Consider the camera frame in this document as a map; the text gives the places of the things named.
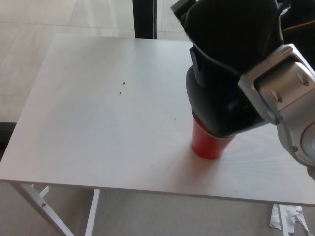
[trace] white table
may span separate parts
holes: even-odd
[[[190,148],[189,42],[57,35],[0,162],[61,234],[34,183],[314,205],[315,183],[275,127],[237,135],[216,161]]]

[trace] red plastic cup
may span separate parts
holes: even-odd
[[[217,159],[222,155],[234,137],[217,138],[212,136],[200,119],[194,114],[191,146],[198,156],[210,160]]]

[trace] tile floor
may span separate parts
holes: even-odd
[[[157,0],[157,37],[188,40]],[[134,37],[132,0],[0,0],[0,121],[18,120],[55,33]],[[93,192],[51,187],[47,202],[75,235],[84,235]],[[304,207],[315,233],[315,209]],[[93,236],[281,236],[268,227],[271,205],[125,191],[102,191]],[[295,235],[304,235],[301,227]],[[0,183],[0,236],[56,232],[6,183]]]

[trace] white table leg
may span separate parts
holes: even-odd
[[[278,213],[279,213],[279,219],[280,219],[283,236],[289,236],[289,230],[288,230],[287,221],[285,218],[284,205],[278,204]]]
[[[85,236],[92,236],[99,194],[100,194],[100,190],[95,189],[94,194],[93,194],[92,203],[91,203],[91,209],[90,209],[89,219],[88,219],[88,223],[87,223],[87,229],[85,230]]]
[[[74,236],[40,194],[29,184],[11,184],[18,193],[62,236]]]

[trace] white paper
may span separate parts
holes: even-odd
[[[305,229],[305,231],[307,232],[307,235],[313,236],[312,234],[310,234],[310,231],[307,228],[301,206],[284,205],[284,209],[285,209],[285,218],[287,221],[289,233],[293,234],[295,222],[300,222],[303,225],[303,228]],[[277,204],[274,204],[274,206],[272,207],[270,227],[276,228],[279,230],[281,229],[281,223],[279,219]]]

